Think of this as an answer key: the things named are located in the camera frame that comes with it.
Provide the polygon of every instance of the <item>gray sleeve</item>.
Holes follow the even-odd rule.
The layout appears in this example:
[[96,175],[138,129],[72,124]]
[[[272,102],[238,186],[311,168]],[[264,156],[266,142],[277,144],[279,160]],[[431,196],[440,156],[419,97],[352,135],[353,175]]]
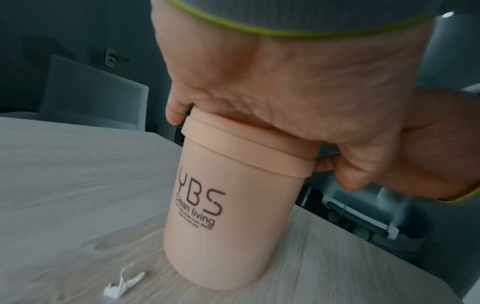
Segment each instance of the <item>gray sleeve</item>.
[[251,32],[335,33],[391,28],[437,14],[442,0],[171,0]]

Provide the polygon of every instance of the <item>light wooden tabletop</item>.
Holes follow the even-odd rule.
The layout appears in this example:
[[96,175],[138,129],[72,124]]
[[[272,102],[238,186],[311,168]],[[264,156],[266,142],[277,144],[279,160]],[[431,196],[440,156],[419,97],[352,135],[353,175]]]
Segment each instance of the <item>light wooden tabletop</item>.
[[[455,304],[446,283],[295,206],[265,275],[195,286],[163,227],[181,147],[151,133],[0,118],[0,303]],[[146,277],[118,300],[125,276]]]

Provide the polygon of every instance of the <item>green trim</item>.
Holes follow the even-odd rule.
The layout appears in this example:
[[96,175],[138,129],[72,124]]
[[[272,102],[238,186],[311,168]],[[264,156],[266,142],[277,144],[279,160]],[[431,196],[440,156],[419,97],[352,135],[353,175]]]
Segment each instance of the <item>green trim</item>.
[[236,30],[244,31],[244,32],[251,32],[255,34],[267,35],[267,36],[277,36],[277,37],[285,37],[285,38],[337,38],[337,37],[351,37],[351,36],[366,36],[371,34],[378,34],[382,32],[390,32],[395,30],[400,30],[404,28],[408,28],[414,26],[416,24],[420,24],[432,18],[432,15],[424,15],[424,16],[417,16],[405,21],[401,21],[395,24],[381,26],[378,28],[373,29],[364,29],[364,30],[355,30],[355,31],[348,31],[348,32],[329,32],[329,33],[315,33],[315,32],[295,32],[295,31],[282,31],[282,30],[272,30],[266,28],[258,28],[254,26],[244,25],[241,23],[237,23],[235,21],[230,21],[228,19],[217,17],[210,15],[208,13],[202,12],[188,4],[181,2],[181,0],[169,0],[174,5],[178,6],[179,8],[192,13],[193,15],[200,17],[202,19],[206,19],[208,21],[233,28]]

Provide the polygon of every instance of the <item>white plastic piece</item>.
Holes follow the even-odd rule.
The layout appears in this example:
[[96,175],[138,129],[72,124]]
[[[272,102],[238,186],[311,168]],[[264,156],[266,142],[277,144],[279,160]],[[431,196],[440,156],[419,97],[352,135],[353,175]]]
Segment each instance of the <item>white plastic piece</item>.
[[142,272],[139,275],[137,275],[136,277],[134,277],[133,279],[125,282],[124,281],[124,271],[125,271],[125,269],[127,269],[131,266],[133,266],[133,263],[128,265],[127,267],[123,268],[120,271],[120,283],[118,284],[118,286],[112,286],[112,283],[110,283],[107,287],[105,287],[105,290],[103,291],[104,295],[106,295],[108,297],[111,297],[113,299],[118,299],[127,290],[132,288],[135,284],[140,282],[140,280],[145,277],[145,272]]

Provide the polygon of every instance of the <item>gray chair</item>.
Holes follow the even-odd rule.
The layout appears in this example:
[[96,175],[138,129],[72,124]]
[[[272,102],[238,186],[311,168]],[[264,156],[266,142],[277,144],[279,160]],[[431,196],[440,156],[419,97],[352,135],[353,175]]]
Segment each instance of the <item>gray chair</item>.
[[38,120],[145,131],[148,86],[53,55]]

